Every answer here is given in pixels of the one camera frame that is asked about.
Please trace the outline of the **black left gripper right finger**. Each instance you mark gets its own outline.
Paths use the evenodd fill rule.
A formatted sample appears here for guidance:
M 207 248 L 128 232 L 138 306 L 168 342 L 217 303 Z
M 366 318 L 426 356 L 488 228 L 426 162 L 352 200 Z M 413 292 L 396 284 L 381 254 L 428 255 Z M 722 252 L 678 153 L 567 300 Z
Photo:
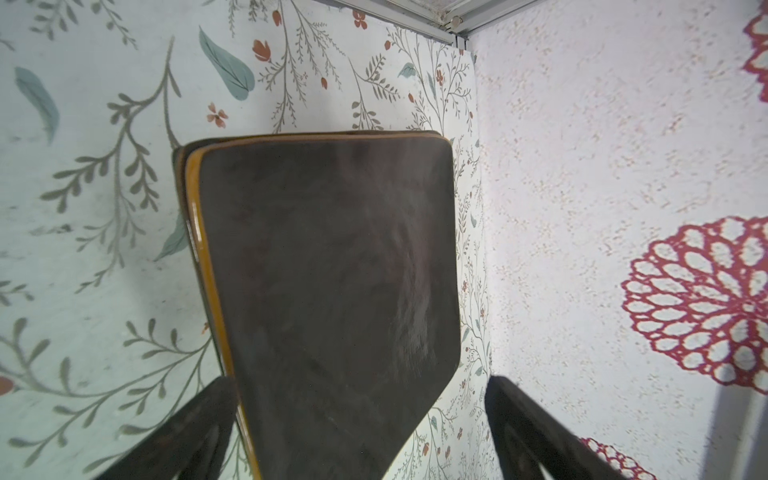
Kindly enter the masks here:
M 622 477 L 508 378 L 491 376 L 484 402 L 505 479 Z

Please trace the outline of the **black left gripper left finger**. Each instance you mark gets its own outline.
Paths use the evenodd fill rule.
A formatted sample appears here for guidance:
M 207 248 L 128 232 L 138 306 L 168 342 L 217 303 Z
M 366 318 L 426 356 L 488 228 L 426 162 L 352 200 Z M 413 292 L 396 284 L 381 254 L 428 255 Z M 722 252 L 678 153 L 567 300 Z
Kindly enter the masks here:
M 214 480 L 222 470 L 238 405 L 235 382 L 221 376 L 100 479 Z

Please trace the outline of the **black plate yellow rim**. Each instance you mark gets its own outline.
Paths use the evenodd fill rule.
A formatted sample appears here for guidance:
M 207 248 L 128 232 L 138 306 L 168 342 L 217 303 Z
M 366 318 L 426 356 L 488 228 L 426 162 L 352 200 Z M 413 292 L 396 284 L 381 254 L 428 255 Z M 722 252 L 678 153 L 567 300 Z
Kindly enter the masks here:
M 380 479 L 460 360 L 452 146 L 213 140 L 187 159 L 187 202 L 254 474 Z

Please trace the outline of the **black square plate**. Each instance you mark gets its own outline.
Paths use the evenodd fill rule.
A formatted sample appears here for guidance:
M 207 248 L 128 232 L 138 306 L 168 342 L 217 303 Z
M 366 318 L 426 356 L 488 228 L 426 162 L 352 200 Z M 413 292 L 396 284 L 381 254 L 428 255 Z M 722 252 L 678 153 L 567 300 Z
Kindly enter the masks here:
M 211 145 L 214 143 L 213 139 L 201 139 L 198 141 L 190 142 L 188 144 L 179 146 L 173 150 L 172 153 L 172 166 L 174 171 L 175 187 L 178 196 L 178 202 L 180 207 L 180 216 L 183 222 L 187 240 L 189 241 L 192 261 L 197 277 L 197 283 L 200 290 L 203 308 L 206 314 L 206 324 L 209 324 L 211 320 L 211 312 L 207 295 L 205 291 L 205 285 L 203 282 L 202 272 L 200 268 L 200 262 L 195 243 L 195 228 L 192 223 L 193 216 L 190 214 L 188 202 L 187 202 L 187 188 L 185 180 L 185 166 L 189 156 L 199 148 Z

